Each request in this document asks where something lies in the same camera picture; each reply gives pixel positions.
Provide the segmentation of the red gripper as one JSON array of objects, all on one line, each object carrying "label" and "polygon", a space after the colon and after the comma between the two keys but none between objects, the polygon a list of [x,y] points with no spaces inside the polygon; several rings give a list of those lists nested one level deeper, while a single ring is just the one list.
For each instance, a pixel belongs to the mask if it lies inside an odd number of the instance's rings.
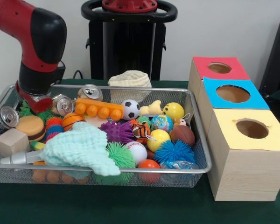
[{"label": "red gripper", "polygon": [[18,81],[15,84],[15,89],[19,96],[27,102],[28,106],[34,113],[44,112],[53,104],[53,100],[50,97],[50,91],[42,95],[33,95],[22,90]]}]

